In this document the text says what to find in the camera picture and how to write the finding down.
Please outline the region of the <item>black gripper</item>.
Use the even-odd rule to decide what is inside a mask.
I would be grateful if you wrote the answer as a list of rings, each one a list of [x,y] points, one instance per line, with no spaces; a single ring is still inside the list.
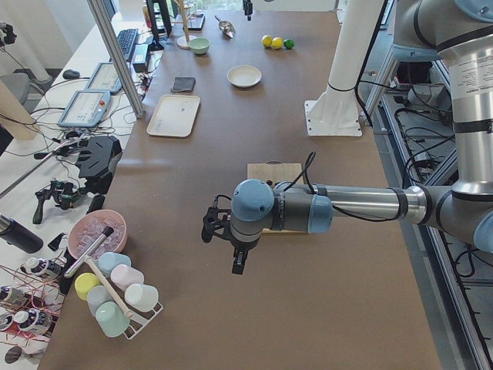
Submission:
[[[236,249],[233,253],[233,274],[241,274],[248,257],[248,251],[255,248],[259,240],[259,234],[243,234],[233,227],[230,228],[231,244]]]

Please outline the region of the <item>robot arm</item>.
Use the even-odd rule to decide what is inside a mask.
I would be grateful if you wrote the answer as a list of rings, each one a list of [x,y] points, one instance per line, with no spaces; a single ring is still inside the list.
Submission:
[[[410,151],[399,188],[244,180],[226,217],[234,274],[243,273],[264,229],[323,233],[340,215],[375,223],[405,220],[491,251],[492,3],[401,1],[394,50],[403,61],[421,57],[448,64],[456,181],[431,186],[421,178],[424,168],[434,166],[428,148]]]

